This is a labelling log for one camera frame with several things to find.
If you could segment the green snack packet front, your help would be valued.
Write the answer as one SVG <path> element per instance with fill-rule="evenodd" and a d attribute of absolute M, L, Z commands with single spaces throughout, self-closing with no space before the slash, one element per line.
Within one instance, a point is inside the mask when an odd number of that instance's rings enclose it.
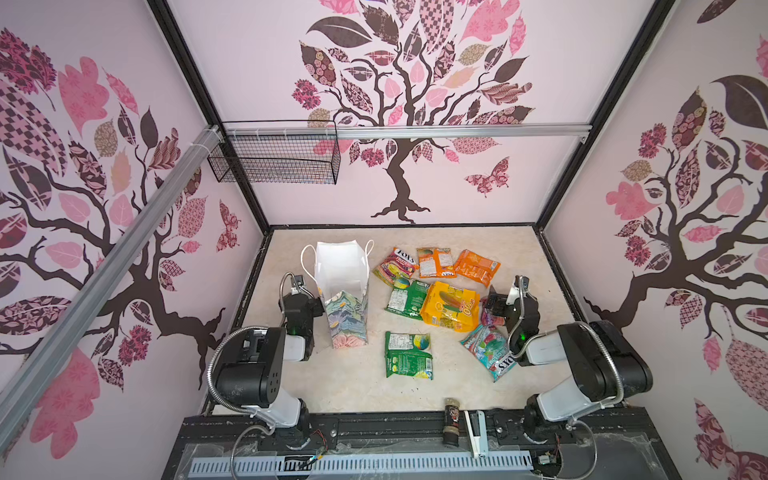
<path fill-rule="evenodd" d="M 432 380 L 432 341 L 429 334 L 385 333 L 386 377 L 393 375 Z"/>

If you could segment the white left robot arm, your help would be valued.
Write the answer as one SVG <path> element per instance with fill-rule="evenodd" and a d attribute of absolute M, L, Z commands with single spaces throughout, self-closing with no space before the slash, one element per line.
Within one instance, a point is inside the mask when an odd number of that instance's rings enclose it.
<path fill-rule="evenodd" d="M 314 346 L 314 320 L 324 313 L 319 298 L 291 293 L 278 302 L 283 323 L 242 327 L 215 350 L 206 370 L 209 395 L 225 409 L 289 429 L 307 438 L 311 421 L 306 403 L 281 387 L 286 363 L 306 362 Z"/>

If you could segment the teal Fox's candy packet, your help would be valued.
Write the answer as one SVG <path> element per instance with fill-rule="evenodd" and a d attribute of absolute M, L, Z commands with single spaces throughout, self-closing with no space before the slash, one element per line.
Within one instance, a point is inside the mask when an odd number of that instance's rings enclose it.
<path fill-rule="evenodd" d="M 490 373 L 494 383 L 517 365 L 507 337 L 494 326 L 478 326 L 460 344 Z"/>

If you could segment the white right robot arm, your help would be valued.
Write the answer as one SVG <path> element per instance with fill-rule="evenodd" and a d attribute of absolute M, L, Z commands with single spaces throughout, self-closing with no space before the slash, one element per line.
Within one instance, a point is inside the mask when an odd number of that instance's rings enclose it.
<path fill-rule="evenodd" d="M 573 427 L 580 418 L 653 386 L 650 367 L 610 321 L 572 321 L 541 331 L 539 302 L 525 276 L 518 275 L 507 294 L 490 288 L 483 311 L 503 320 L 505 334 L 502 355 L 490 364 L 491 372 L 568 364 L 569 376 L 526 401 L 522 425 L 531 438 L 540 440 L 555 427 Z"/>

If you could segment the floral paper gift bag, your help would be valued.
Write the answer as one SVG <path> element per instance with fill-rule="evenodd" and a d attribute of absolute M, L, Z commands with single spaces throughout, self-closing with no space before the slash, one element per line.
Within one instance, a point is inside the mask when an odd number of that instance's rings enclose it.
<path fill-rule="evenodd" d="M 334 349 L 368 344 L 369 256 L 374 246 L 373 240 L 364 247 L 357 241 L 318 242 L 301 251 L 302 269 L 317 287 Z"/>

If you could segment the pink Fox's candy packet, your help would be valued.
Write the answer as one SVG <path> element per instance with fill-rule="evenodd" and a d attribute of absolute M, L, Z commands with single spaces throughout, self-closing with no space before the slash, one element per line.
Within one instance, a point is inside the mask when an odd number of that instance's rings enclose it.
<path fill-rule="evenodd" d="M 492 313 L 492 310 L 487 306 L 488 298 L 483 297 L 480 300 L 480 324 L 487 327 L 501 327 L 506 324 L 506 319 L 503 316 L 498 316 Z"/>

